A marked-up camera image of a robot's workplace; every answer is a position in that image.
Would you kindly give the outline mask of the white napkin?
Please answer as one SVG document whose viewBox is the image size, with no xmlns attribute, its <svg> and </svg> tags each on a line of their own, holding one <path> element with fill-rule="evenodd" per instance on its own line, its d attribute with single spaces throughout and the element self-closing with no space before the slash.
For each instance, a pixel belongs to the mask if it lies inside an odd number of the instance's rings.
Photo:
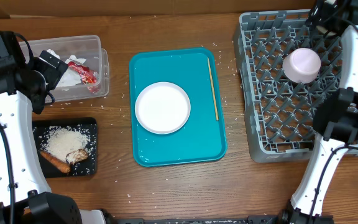
<svg viewBox="0 0 358 224">
<path fill-rule="evenodd" d="M 71 55 L 68 59 L 65 60 L 65 63 L 77 62 L 84 64 L 86 62 L 85 58 L 76 58 L 75 55 Z M 57 87 L 66 87 L 66 86 L 75 86 L 81 83 L 81 77 L 78 72 L 68 68 L 67 71 L 61 77 Z"/>
<path fill-rule="evenodd" d="M 57 55 L 57 54 L 55 53 L 55 51 L 54 51 L 54 50 L 52 50 L 52 49 L 48 49 L 48 50 L 47 50 L 47 52 L 48 52 L 48 53 L 50 53 L 51 55 L 53 55 L 54 57 L 56 57 L 56 58 L 60 59 L 60 56 L 59 56 L 59 55 Z"/>
</svg>

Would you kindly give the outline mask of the red snack wrapper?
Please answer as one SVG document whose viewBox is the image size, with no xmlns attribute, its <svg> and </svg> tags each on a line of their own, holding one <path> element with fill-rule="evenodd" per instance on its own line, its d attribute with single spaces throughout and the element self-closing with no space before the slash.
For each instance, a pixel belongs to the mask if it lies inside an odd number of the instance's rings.
<svg viewBox="0 0 358 224">
<path fill-rule="evenodd" d="M 96 84 L 98 82 L 99 73 L 84 66 L 82 63 L 71 60 L 68 62 L 68 67 L 79 74 L 83 84 Z"/>
</svg>

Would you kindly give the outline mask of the small white bowl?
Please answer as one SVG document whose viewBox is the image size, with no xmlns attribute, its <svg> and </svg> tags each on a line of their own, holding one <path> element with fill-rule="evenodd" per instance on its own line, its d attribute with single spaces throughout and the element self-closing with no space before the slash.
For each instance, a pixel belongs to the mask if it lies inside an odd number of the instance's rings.
<svg viewBox="0 0 358 224">
<path fill-rule="evenodd" d="M 292 82 L 307 84 L 318 76 L 321 59 L 313 50 L 299 48 L 284 59 L 282 68 Z"/>
</svg>

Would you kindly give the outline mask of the brown food chunk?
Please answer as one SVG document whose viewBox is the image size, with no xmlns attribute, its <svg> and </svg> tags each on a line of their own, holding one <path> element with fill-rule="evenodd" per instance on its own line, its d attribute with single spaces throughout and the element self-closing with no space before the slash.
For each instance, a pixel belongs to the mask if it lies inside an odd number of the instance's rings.
<svg viewBox="0 0 358 224">
<path fill-rule="evenodd" d="M 66 162 L 73 165 L 87 159 L 88 156 L 89 154 L 85 149 L 77 149 L 67 154 Z"/>
</svg>

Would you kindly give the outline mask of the orange carrot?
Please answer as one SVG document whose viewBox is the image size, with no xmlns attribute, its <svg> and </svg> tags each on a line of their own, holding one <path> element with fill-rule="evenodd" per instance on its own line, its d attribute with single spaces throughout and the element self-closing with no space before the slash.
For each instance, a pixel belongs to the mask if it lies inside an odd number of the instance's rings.
<svg viewBox="0 0 358 224">
<path fill-rule="evenodd" d="M 70 165 L 66 162 L 61 161 L 60 159 L 56 158 L 55 156 L 45 152 L 40 151 L 40 155 L 48 160 L 51 164 L 53 164 L 60 172 L 67 174 L 71 171 Z"/>
</svg>

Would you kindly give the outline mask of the large white plate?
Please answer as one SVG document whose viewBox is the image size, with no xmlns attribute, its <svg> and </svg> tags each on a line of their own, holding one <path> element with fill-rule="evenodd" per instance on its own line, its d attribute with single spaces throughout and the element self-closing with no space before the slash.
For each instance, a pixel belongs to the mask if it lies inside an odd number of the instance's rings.
<svg viewBox="0 0 358 224">
<path fill-rule="evenodd" d="M 186 92 L 170 82 L 157 82 L 145 87 L 135 101 L 139 124 L 154 134 L 171 134 L 182 128 L 191 113 Z"/>
</svg>

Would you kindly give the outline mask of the wooden chopstick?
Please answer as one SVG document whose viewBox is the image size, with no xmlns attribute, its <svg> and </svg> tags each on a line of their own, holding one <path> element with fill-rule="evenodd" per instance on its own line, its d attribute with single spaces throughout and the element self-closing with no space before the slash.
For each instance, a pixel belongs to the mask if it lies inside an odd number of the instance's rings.
<svg viewBox="0 0 358 224">
<path fill-rule="evenodd" d="M 215 95 L 215 91 L 214 91 L 213 75 L 212 75 L 212 69 L 211 69 L 211 64 L 210 64 L 209 57 L 207 57 L 207 63 L 208 63 L 208 71 L 209 71 L 209 78 L 210 78 L 210 84 L 211 84 L 211 91 L 212 91 L 212 96 L 213 96 L 215 117 L 216 117 L 216 121 L 219 121 L 218 107 L 217 107 L 216 95 Z"/>
</svg>

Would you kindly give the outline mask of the pale green bowl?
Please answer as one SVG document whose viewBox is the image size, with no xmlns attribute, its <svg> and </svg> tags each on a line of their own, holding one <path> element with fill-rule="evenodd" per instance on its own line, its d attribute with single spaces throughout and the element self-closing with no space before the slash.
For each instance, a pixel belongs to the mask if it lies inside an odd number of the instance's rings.
<svg viewBox="0 0 358 224">
<path fill-rule="evenodd" d="M 322 33 L 325 37 L 332 37 L 335 36 L 336 33 L 330 30 L 327 30 L 326 28 L 322 27 L 322 26 L 317 26 L 316 27 L 318 29 L 318 31 L 320 33 Z"/>
</svg>

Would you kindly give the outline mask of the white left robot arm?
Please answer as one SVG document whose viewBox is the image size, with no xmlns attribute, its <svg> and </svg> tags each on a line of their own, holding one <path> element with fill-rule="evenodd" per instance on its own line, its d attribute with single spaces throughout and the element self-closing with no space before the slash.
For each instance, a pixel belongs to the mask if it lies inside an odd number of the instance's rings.
<svg viewBox="0 0 358 224">
<path fill-rule="evenodd" d="M 103 209 L 82 210 L 52 193 L 32 133 L 68 65 L 48 52 L 24 57 L 22 36 L 0 31 L 0 223 L 112 223 Z"/>
</svg>

